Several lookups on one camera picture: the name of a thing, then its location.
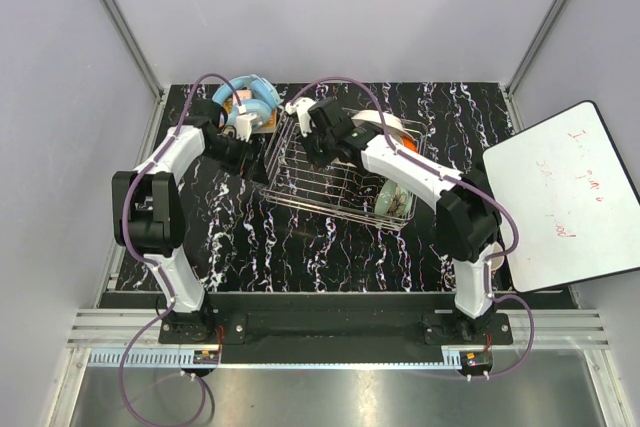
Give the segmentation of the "orange and white bowl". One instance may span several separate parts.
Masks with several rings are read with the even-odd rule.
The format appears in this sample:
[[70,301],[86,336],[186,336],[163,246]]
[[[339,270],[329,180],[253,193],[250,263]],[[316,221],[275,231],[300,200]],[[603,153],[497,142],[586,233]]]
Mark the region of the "orange and white bowl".
[[409,149],[409,150],[411,150],[411,151],[413,151],[413,152],[418,152],[417,144],[414,142],[414,140],[413,140],[412,138],[409,138],[409,137],[403,137],[403,138],[402,138],[402,142],[403,142],[403,145],[404,145],[407,149]]

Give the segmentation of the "white paper plate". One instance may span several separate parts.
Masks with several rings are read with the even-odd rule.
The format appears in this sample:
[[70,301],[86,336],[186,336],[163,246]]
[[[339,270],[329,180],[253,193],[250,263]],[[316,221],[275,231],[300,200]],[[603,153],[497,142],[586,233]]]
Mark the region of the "white paper plate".
[[411,134],[406,130],[401,120],[389,113],[380,113],[378,110],[361,110],[351,116],[351,119],[355,125],[359,125],[363,122],[369,122],[379,126],[386,125],[387,130],[394,137],[410,138]]

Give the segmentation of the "green ceramic bowl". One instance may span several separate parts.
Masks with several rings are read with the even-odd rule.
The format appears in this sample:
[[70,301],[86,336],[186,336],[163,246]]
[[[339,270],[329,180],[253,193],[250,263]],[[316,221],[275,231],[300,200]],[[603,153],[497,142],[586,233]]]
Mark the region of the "green ceramic bowl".
[[406,188],[387,179],[374,204],[374,213],[381,216],[406,217],[413,204],[414,196]]

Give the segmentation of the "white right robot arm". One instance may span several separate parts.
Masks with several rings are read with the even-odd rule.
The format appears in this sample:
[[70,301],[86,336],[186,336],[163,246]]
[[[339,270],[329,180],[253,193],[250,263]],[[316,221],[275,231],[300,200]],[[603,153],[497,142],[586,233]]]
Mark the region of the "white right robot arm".
[[378,109],[347,112],[336,99],[302,97],[286,105],[297,118],[310,163],[335,160],[382,176],[422,200],[435,214],[436,249],[453,263],[454,331],[476,343],[490,330],[492,257],[500,247],[501,216],[486,177],[437,164],[407,147],[412,137],[398,118]]

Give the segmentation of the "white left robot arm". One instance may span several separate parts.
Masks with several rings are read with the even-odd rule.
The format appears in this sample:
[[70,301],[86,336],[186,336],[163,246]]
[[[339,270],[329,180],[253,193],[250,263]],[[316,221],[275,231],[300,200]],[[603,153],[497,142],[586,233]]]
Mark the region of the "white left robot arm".
[[261,144],[252,137],[263,119],[236,106],[198,100],[181,125],[168,129],[151,156],[132,171],[112,178],[114,237],[153,273],[171,312],[185,314],[181,331],[196,343],[215,333],[216,319],[203,310],[205,288],[194,274],[183,243],[186,220],[178,183],[191,165],[205,156],[223,171],[246,181],[266,183]]

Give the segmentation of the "wire dish rack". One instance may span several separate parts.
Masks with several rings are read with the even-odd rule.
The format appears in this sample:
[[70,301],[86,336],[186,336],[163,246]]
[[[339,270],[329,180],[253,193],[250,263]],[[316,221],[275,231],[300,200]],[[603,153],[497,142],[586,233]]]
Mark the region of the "wire dish rack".
[[405,196],[403,214],[398,210],[376,213],[375,203],[386,178],[338,160],[316,167],[308,161],[300,137],[297,117],[281,111],[265,150],[268,182],[260,191],[266,200],[386,230],[398,231],[413,218],[415,195]]

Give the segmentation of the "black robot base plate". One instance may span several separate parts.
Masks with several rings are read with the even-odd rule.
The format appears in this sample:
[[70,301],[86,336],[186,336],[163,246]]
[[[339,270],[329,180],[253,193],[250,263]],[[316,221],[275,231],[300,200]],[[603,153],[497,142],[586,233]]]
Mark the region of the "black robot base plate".
[[514,343],[509,318],[490,310],[469,321],[450,293],[219,293],[204,328],[175,321],[163,344],[222,343],[222,361],[241,366],[331,366],[443,361],[444,347],[483,349]]

